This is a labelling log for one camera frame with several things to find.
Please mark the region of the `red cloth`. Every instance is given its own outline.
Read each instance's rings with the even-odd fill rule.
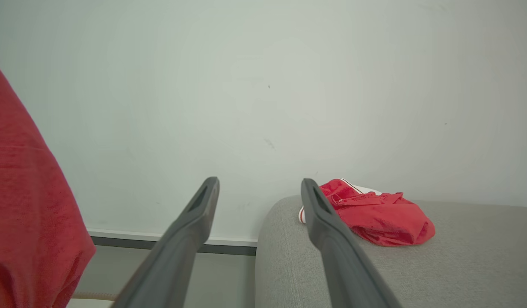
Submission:
[[[95,247],[35,123],[0,72],[0,308],[63,308]]]
[[[435,235],[433,222],[401,192],[361,193],[340,179],[320,189],[349,228],[369,242],[391,247],[416,245]]]

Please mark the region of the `gray fabric upholstery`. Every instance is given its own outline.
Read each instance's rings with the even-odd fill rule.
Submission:
[[[418,202],[436,235],[410,247],[358,236],[406,308],[527,307],[527,208]],[[279,201],[256,252],[255,307],[330,307],[320,252],[297,221],[301,199]]]

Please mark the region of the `wall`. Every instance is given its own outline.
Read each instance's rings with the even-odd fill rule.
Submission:
[[[241,241],[304,177],[527,206],[527,1],[0,0],[0,67],[103,232],[211,175]]]

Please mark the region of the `red sleeve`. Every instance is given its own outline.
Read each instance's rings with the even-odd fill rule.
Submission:
[[[0,72],[0,307],[65,307],[94,252],[58,163]]]

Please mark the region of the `floor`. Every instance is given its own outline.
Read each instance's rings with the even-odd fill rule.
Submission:
[[[81,277],[76,296],[112,298],[121,292],[149,252],[145,249],[97,246],[97,253]],[[253,307],[254,262],[254,256],[197,253],[184,307]],[[105,304],[74,300],[69,307],[99,308]]]

